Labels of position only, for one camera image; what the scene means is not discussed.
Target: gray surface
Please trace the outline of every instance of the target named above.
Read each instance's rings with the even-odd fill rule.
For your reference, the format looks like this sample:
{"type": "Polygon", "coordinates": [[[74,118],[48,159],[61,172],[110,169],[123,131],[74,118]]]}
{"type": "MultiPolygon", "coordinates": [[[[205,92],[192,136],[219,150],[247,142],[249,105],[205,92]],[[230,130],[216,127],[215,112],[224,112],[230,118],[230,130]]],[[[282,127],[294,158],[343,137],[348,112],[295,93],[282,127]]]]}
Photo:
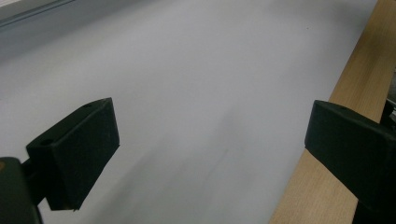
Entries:
{"type": "Polygon", "coordinates": [[[0,27],[20,21],[35,14],[62,6],[73,0],[19,1],[0,7],[0,27]]]}
{"type": "Polygon", "coordinates": [[[0,28],[0,153],[111,96],[120,149],[46,223],[266,223],[374,4],[81,0],[0,28]]]}

